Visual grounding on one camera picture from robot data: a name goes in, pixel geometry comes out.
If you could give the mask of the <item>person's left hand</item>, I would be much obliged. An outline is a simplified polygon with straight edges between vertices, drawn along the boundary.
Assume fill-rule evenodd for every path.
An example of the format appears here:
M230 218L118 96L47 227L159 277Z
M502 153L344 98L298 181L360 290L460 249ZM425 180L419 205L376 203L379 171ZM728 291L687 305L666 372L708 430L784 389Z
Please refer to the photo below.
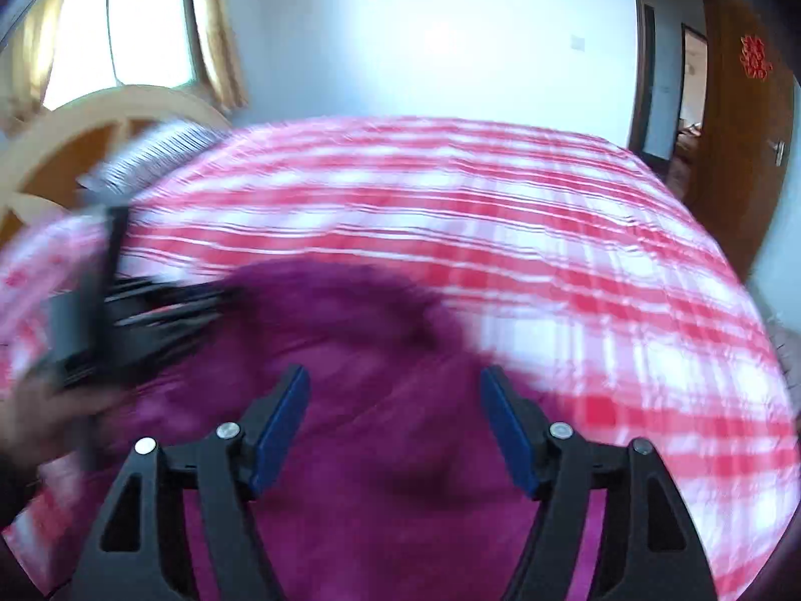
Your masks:
M59 391L44 371L30 371L2 398L2 459L25 482L42 464L69 452L69 433L82 419L106 413L126 396L121 387Z

